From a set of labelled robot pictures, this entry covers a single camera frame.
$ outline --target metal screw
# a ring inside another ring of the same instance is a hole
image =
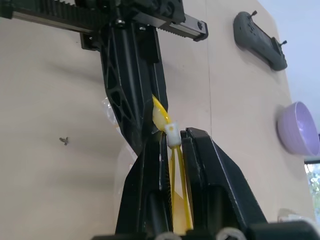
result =
[[[59,140],[63,142],[65,146],[67,146],[69,143],[69,137],[66,137],[66,138],[60,137]]]
[[[258,12],[254,10],[254,12],[250,15],[250,18],[252,18],[254,15],[256,15]]]
[[[282,43],[280,43],[280,47],[281,47],[282,45],[287,44],[287,43],[288,43],[287,40],[283,41]]]
[[[200,21],[198,21],[198,28],[199,28],[200,30],[202,30],[202,28],[203,28],[202,23],[201,23]]]
[[[122,20],[122,19],[117,19],[117,20],[115,21],[115,24],[116,24],[117,26],[119,26],[119,27],[123,27],[123,26],[126,24],[126,22],[125,22],[124,20]]]

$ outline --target white plastic clip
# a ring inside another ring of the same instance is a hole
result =
[[[178,124],[176,122],[166,124],[164,130],[167,137],[169,148],[174,148],[181,145],[181,137],[178,130]]]

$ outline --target window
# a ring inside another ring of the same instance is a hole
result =
[[[320,160],[306,161],[304,165],[312,196],[315,219],[320,223]]]

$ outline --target lavender bowl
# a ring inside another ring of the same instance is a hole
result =
[[[286,107],[277,121],[277,130],[285,148],[292,154],[316,156],[320,141],[314,119],[302,102]]]

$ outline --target yellow object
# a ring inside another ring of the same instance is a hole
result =
[[[172,213],[173,216],[173,229],[174,233],[177,235],[185,235],[187,224],[186,224],[186,215],[184,209],[184,200],[183,198],[177,193],[174,192],[174,212]]]
[[[191,229],[192,227],[191,227],[190,214],[189,214],[184,160],[183,160],[180,146],[177,146],[175,148],[178,153],[178,160],[179,160],[179,168],[180,168],[181,184],[182,184],[182,196],[183,196],[183,204],[184,204],[184,211],[185,211],[185,218],[186,218],[186,227],[188,229]]]
[[[159,100],[152,95],[153,100],[153,122],[155,126],[160,130],[165,130],[165,125],[171,123],[171,118],[168,115],[165,108],[162,106],[162,104],[159,102]],[[186,227],[188,229],[191,229],[191,220],[190,220],[190,213],[189,213],[189,205],[188,205],[188,196],[187,196],[187,187],[186,187],[186,176],[185,176],[185,169],[184,169],[184,161],[183,161],[183,155],[180,149],[180,146],[175,146],[172,148],[171,153],[171,161],[170,161],[170,168],[171,168],[171,204],[172,204],[172,218],[175,215],[174,209],[175,209],[175,178],[176,178],[176,164],[175,164],[175,149],[177,150],[178,155],[178,161],[179,161],[179,168],[180,168],[180,175],[181,175],[181,185],[182,185],[182,195],[183,195],[183,206],[184,206],[184,214],[185,214],[185,221],[186,221]]]
[[[172,149],[171,152],[171,205],[172,205],[172,221],[174,220],[174,212],[175,212],[175,185],[176,185],[176,159],[175,152]]]
[[[153,100],[153,105],[159,109],[159,111],[161,112],[162,116],[164,116],[164,118],[166,119],[166,123],[169,124],[171,123],[171,119],[167,113],[167,111],[165,110],[165,108],[162,106],[162,104],[159,102],[159,100],[152,95],[152,100]]]

